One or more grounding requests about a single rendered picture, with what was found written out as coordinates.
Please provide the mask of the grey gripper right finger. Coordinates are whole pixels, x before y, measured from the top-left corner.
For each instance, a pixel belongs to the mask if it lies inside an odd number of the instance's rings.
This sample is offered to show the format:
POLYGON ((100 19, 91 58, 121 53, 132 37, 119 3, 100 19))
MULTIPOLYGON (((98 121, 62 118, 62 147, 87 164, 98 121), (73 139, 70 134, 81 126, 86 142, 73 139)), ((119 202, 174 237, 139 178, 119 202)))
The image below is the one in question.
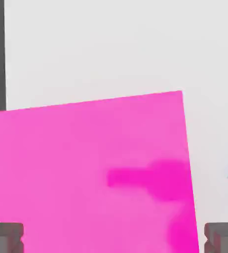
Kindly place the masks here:
POLYGON ((206 223, 204 253, 228 253, 228 222, 206 223))

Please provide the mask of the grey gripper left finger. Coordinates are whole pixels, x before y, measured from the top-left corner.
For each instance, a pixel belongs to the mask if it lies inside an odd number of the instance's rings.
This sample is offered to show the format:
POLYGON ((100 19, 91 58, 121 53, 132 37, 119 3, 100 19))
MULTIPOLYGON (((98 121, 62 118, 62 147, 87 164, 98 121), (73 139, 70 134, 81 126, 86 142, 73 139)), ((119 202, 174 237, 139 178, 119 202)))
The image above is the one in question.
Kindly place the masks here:
POLYGON ((22 223, 0 222, 0 253, 24 253, 22 223))

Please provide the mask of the large pink box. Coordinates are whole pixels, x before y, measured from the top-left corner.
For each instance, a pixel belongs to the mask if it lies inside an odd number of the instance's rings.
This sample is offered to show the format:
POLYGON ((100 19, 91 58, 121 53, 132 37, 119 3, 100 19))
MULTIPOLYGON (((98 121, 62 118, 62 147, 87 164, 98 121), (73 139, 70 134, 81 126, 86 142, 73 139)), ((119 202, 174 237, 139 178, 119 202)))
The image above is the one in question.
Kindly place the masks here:
POLYGON ((182 93, 0 112, 0 222, 25 253, 199 253, 182 93))

